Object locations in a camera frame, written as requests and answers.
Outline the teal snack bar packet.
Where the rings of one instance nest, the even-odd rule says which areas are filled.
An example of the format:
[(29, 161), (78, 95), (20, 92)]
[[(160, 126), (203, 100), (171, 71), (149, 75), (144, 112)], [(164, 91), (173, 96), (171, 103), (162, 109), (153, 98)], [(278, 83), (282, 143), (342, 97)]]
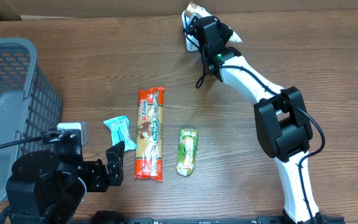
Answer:
[(127, 116), (118, 116), (115, 118), (111, 118), (103, 121), (103, 124), (111, 132), (111, 140), (113, 146), (123, 141), (125, 145), (125, 151), (131, 151), (137, 148), (136, 143), (132, 140), (130, 135), (130, 122)]

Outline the orange San Remo pasta packet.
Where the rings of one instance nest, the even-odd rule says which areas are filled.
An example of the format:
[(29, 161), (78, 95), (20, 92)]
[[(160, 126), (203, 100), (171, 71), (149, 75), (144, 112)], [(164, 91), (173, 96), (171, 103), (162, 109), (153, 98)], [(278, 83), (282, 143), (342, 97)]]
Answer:
[(136, 126), (136, 179), (154, 179), (161, 182), (163, 141), (163, 95), (165, 87), (139, 90)]

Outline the green drink pouch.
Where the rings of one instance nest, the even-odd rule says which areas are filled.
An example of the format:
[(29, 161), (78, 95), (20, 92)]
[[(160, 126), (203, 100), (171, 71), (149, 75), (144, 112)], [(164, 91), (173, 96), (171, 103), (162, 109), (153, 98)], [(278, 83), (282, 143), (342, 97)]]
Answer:
[(195, 169), (195, 159), (198, 148), (198, 131), (195, 129), (181, 129), (177, 150), (177, 172), (190, 176)]

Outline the white tube gold cap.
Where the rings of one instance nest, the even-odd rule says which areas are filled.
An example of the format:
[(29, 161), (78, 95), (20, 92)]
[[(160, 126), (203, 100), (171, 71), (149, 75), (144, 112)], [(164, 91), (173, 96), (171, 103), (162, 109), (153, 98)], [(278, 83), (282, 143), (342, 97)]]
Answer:
[[(212, 14), (209, 13), (205, 8), (193, 2), (190, 2), (183, 13), (183, 21), (185, 22), (185, 27), (190, 23), (190, 19), (192, 18), (192, 16), (201, 18), (201, 17), (212, 16)], [(242, 43), (242, 39), (238, 36), (236, 32), (232, 33), (229, 41), (233, 43)]]

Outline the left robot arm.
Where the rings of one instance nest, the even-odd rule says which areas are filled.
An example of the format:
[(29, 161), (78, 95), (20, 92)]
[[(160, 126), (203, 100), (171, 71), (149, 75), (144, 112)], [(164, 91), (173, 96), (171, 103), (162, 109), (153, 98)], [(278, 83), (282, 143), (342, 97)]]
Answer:
[(106, 150), (107, 163), (85, 161), (79, 129), (41, 134), (50, 148), (18, 158), (6, 183), (11, 223), (69, 223), (88, 192), (106, 192), (123, 181), (125, 144)]

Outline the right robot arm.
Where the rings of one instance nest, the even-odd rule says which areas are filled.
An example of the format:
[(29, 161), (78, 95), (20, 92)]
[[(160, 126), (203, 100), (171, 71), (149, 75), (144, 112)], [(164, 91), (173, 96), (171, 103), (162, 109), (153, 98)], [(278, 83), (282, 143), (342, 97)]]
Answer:
[(183, 31), (201, 54), (203, 74), (214, 75), (253, 105), (258, 142), (274, 159), (282, 182), (285, 221), (319, 223), (308, 158), (312, 129), (320, 127), (307, 113), (300, 90), (276, 85), (253, 69), (226, 45), (234, 32), (217, 17), (194, 14), (184, 21)]

